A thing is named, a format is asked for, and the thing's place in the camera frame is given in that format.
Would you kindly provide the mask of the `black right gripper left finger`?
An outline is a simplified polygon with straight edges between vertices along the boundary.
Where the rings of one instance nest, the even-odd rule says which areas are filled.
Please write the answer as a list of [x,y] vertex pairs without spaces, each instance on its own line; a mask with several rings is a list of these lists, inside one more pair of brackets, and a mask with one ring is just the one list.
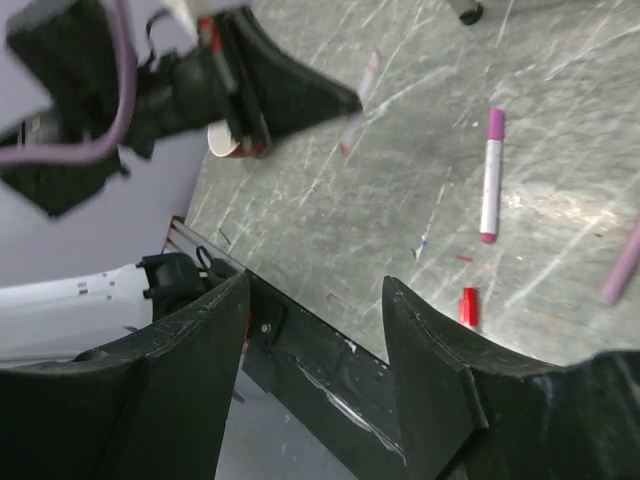
[[249,317],[238,274],[68,362],[1,373],[5,479],[211,479]]

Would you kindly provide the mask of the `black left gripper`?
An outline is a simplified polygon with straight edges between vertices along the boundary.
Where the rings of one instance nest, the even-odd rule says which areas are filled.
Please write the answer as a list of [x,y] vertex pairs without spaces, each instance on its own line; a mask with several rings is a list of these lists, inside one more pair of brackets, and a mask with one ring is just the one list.
[[199,17],[195,46],[185,54],[156,54],[154,23],[146,23],[149,56],[138,67],[134,151],[153,153],[159,140],[224,121],[232,137],[262,154],[273,140],[358,114],[351,87],[289,56],[248,7]]

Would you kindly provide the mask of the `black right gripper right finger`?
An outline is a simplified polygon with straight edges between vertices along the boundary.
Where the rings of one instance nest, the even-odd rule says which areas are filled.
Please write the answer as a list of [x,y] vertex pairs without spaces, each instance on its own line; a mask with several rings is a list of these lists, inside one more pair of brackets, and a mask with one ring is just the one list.
[[557,366],[506,349],[386,277],[383,323],[414,479],[635,479],[639,355]]

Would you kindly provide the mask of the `clear pen cap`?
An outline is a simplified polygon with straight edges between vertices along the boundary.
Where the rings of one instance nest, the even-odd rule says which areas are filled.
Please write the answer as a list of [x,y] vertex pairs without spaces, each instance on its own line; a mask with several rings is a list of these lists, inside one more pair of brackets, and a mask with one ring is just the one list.
[[350,115],[348,117],[348,121],[346,123],[346,127],[341,138],[340,149],[345,156],[348,156],[351,153],[353,146],[355,145],[356,131],[363,119],[364,107],[366,106],[366,104],[368,103],[369,99],[373,94],[373,90],[377,82],[381,61],[382,61],[381,53],[378,49],[376,49],[372,53],[368,61],[363,78],[357,90],[358,97],[361,103],[361,109],[355,114]]

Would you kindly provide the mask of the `purple highlighter pen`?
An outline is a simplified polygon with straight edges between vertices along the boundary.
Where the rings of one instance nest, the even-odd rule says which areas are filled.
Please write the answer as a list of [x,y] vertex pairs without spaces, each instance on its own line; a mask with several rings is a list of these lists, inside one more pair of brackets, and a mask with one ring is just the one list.
[[639,244],[640,227],[639,223],[636,223],[601,289],[601,294],[610,303],[616,303],[622,296],[639,264]]

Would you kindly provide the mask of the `white pen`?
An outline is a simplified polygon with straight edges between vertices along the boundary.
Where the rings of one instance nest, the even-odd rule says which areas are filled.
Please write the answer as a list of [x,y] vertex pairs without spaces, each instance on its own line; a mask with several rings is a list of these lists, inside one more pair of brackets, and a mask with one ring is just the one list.
[[498,212],[501,190],[501,164],[505,132],[505,114],[492,108],[488,117],[488,138],[485,150],[483,196],[480,219],[480,238],[493,244],[498,233]]

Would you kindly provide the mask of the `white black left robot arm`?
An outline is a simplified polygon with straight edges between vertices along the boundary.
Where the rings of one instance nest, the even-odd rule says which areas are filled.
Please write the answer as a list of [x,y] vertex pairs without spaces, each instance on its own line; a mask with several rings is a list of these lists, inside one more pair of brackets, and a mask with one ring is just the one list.
[[[318,124],[358,114],[359,95],[294,60],[248,6],[208,10],[185,54],[139,62],[123,1],[33,1],[6,24],[12,52],[51,108],[1,135],[1,184],[57,219],[127,175],[126,147],[225,122],[229,156],[257,156]],[[69,361],[137,332],[224,282],[235,268],[204,247],[111,271],[1,291],[1,365]]]

